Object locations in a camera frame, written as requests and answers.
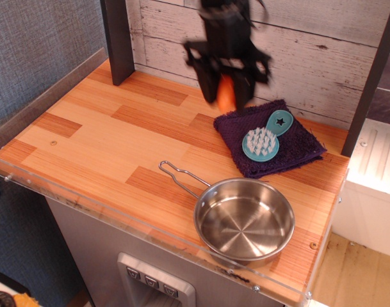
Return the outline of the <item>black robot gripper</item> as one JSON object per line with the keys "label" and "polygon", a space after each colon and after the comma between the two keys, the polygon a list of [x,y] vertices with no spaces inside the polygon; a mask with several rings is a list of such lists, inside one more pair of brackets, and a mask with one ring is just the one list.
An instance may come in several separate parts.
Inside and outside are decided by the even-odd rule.
{"label": "black robot gripper", "polygon": [[204,23],[205,41],[186,41],[187,65],[196,72],[202,94],[208,103],[216,100],[220,74],[229,74],[230,68],[221,60],[238,59],[245,71],[232,74],[236,109],[244,109],[253,98],[256,81],[267,83],[271,57],[258,50],[251,41],[254,27],[249,8],[200,8]]}

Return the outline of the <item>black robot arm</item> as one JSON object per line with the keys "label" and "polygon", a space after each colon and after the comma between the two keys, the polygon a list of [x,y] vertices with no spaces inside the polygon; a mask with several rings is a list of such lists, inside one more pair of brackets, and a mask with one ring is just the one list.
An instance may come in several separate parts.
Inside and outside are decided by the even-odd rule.
{"label": "black robot arm", "polygon": [[222,81],[232,81],[233,107],[242,112],[252,100],[256,83],[269,83],[268,54],[251,40],[254,27],[248,1],[202,1],[199,9],[205,41],[186,41],[186,64],[197,75],[208,103],[222,100]]}

